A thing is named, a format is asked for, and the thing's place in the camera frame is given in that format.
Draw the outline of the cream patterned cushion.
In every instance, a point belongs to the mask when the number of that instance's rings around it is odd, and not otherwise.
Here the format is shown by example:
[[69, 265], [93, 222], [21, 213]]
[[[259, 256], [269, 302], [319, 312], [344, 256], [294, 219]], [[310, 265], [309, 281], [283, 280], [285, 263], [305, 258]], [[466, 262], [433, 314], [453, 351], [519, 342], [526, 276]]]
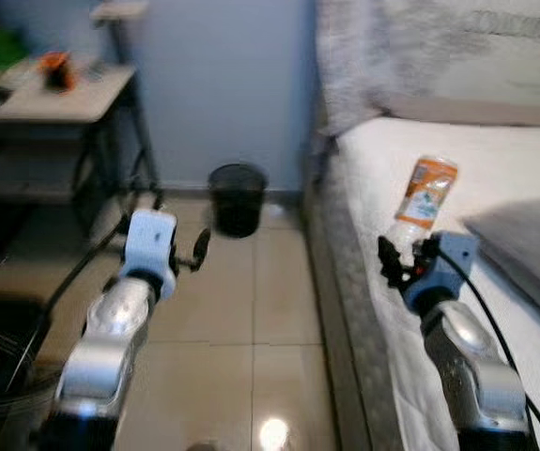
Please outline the cream patterned cushion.
[[453, 60], [433, 94], [540, 107], [540, 0], [437, 0], [453, 10]]

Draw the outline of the white bed mattress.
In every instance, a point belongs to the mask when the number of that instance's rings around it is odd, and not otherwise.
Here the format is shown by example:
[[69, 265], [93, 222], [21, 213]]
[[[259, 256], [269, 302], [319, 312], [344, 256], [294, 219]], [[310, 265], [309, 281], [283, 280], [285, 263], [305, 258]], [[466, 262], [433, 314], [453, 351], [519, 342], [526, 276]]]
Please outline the white bed mattress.
[[540, 198], [540, 128], [420, 123], [377, 117], [335, 138], [357, 238], [371, 272], [376, 317], [389, 344], [389, 368], [407, 451], [457, 451], [438, 372], [425, 355], [420, 320], [378, 273], [377, 240], [401, 206], [421, 156], [457, 163], [458, 177], [436, 228], [462, 231], [462, 219], [519, 199]]

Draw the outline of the grey fabric bed frame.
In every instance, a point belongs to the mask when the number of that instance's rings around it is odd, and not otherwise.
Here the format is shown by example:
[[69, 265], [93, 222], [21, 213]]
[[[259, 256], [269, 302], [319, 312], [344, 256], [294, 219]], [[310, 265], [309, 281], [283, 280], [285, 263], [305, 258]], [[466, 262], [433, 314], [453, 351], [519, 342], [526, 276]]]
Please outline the grey fabric bed frame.
[[320, 136], [305, 158], [302, 223], [343, 451], [407, 451], [399, 426], [389, 344], [376, 317], [371, 272], [348, 210], [334, 138]]

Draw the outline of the beige top metal desk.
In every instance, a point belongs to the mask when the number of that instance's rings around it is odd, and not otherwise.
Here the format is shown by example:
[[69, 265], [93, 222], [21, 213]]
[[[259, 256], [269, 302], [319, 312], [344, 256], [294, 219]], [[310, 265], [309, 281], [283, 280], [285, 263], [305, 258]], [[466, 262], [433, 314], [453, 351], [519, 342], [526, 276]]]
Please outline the beige top metal desk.
[[53, 90], [34, 74], [0, 99], [0, 248], [37, 207], [70, 208], [86, 233], [111, 199], [161, 191], [136, 81], [112, 66]]

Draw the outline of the grey pillow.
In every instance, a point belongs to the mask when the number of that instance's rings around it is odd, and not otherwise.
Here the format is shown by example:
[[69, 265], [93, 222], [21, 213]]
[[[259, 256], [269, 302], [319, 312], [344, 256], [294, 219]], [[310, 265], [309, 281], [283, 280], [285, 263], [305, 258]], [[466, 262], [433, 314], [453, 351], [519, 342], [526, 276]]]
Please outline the grey pillow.
[[540, 198], [519, 199], [466, 216], [489, 262], [540, 308]]

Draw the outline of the grey fuzzy blanket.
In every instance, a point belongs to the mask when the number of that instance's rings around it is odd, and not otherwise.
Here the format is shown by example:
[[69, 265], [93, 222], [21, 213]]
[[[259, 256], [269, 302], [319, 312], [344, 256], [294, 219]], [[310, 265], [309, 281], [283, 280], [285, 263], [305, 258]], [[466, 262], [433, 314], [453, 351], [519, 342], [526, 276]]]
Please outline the grey fuzzy blanket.
[[327, 132], [373, 117], [474, 124], [474, 101], [438, 96], [454, 64], [485, 55], [440, 0], [316, 0], [316, 48]]

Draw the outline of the small orange desk item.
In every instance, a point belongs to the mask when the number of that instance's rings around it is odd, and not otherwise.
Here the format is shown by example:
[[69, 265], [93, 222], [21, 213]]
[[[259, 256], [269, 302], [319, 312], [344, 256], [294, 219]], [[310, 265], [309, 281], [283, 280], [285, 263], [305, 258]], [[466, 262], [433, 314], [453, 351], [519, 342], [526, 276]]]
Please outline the small orange desk item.
[[39, 60], [43, 87], [54, 93], [68, 93], [75, 86], [68, 52], [47, 52]]

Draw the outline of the black waste bin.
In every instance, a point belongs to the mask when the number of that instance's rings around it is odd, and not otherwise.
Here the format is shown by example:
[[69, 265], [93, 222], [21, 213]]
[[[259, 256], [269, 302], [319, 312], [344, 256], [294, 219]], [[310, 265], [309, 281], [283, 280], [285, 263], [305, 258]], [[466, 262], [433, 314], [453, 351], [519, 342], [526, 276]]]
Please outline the black waste bin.
[[230, 238], [252, 236], [260, 225], [267, 180], [255, 164], [229, 163], [208, 176], [214, 227]]

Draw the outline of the orange label plastic bottle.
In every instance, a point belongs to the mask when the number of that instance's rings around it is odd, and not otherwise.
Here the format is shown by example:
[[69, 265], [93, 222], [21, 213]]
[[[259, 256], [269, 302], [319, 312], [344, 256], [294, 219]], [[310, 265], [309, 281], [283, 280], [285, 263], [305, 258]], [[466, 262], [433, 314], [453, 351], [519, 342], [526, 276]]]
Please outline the orange label plastic bottle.
[[458, 164], [449, 159], [424, 155], [416, 160], [394, 223], [386, 232], [395, 248], [408, 248], [431, 232], [458, 173]]

